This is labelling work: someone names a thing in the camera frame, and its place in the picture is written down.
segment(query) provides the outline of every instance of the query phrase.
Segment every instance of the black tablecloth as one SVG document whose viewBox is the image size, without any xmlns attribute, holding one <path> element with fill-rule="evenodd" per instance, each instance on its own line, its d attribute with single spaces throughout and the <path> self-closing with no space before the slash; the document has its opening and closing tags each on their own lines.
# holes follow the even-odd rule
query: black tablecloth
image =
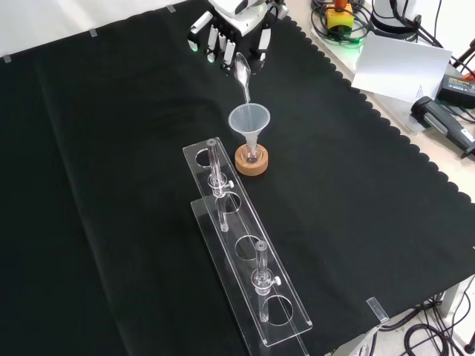
<svg viewBox="0 0 475 356">
<path fill-rule="evenodd" d="M 192 53 L 203 1 L 43 46 L 32 58 L 109 307 L 130 355 L 243 355 L 189 207 L 182 147 L 242 143 L 233 78 Z M 269 169 L 243 183 L 313 321 L 322 355 L 475 273 L 475 208 L 288 18 L 253 76 Z"/>
<path fill-rule="evenodd" d="M 0 354 L 126 355 L 33 61 L 0 80 Z"/>
</svg>

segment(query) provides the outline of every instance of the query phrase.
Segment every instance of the paper sheet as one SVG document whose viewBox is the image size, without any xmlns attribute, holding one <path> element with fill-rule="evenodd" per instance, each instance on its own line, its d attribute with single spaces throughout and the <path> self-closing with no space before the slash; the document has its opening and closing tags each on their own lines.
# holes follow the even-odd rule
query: paper sheet
<svg viewBox="0 0 475 356">
<path fill-rule="evenodd" d="M 352 86 L 414 103 L 435 99 L 452 52 L 370 33 Z"/>
</svg>

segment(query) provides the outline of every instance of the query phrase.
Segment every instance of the clear acrylic rack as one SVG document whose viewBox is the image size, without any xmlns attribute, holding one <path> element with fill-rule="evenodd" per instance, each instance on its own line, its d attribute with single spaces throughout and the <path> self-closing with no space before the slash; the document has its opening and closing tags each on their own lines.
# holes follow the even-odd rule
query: clear acrylic rack
<svg viewBox="0 0 475 356">
<path fill-rule="evenodd" d="M 252 356 L 308 355 L 312 328 L 219 138 L 183 149 L 202 199 L 191 203 Z"/>
</svg>

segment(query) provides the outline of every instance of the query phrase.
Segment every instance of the white wall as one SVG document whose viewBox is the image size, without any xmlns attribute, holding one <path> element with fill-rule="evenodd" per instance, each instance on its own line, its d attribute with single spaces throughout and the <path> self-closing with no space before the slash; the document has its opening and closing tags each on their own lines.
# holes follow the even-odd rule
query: white wall
<svg viewBox="0 0 475 356">
<path fill-rule="evenodd" d="M 182 1 L 0 0 L 0 56 Z M 308 1 L 299 1 L 302 7 L 309 7 Z M 415 13 L 422 14 L 422 25 L 433 33 L 439 0 L 411 1 L 416 2 Z M 474 14 L 475 0 L 442 1 L 437 39 L 455 56 L 462 54 L 475 38 Z"/>
<path fill-rule="evenodd" d="M 181 1 L 0 0 L 0 56 Z"/>
</svg>

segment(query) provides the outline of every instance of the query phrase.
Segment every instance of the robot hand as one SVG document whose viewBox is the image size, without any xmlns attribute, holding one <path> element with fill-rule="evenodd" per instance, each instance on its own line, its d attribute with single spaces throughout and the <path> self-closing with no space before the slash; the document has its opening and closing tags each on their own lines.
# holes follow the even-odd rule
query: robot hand
<svg viewBox="0 0 475 356">
<path fill-rule="evenodd" d="M 209 62 L 222 57 L 221 67 L 230 71 L 239 47 L 251 37 L 249 66 L 257 73 L 266 60 L 269 47 L 270 27 L 289 12 L 284 0 L 208 0 L 213 6 L 206 11 L 188 34 L 190 48 L 200 49 L 200 34 L 210 27 L 204 53 Z"/>
</svg>

